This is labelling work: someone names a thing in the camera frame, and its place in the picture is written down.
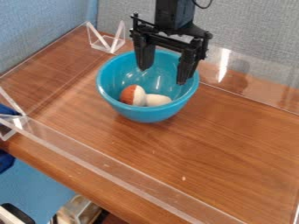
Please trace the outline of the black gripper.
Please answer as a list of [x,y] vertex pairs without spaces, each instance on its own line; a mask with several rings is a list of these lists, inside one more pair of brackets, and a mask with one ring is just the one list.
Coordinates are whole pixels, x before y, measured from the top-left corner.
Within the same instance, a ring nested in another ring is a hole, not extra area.
[[200,60],[207,57],[208,45],[212,34],[204,31],[194,22],[180,28],[163,28],[158,23],[151,23],[132,16],[134,26],[130,36],[135,45],[136,64],[142,71],[148,69],[155,62],[155,48],[158,46],[182,54],[178,65],[176,83],[183,85],[194,76]]

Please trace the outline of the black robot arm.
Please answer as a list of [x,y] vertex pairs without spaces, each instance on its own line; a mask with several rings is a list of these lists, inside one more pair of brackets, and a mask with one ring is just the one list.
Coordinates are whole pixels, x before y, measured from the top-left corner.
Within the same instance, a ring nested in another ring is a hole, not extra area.
[[155,47],[160,46],[182,54],[178,64],[176,83],[183,85],[192,77],[199,62],[206,59],[212,34],[195,25],[196,0],[156,0],[154,23],[144,21],[135,12],[134,27],[135,59],[142,71],[155,62]]

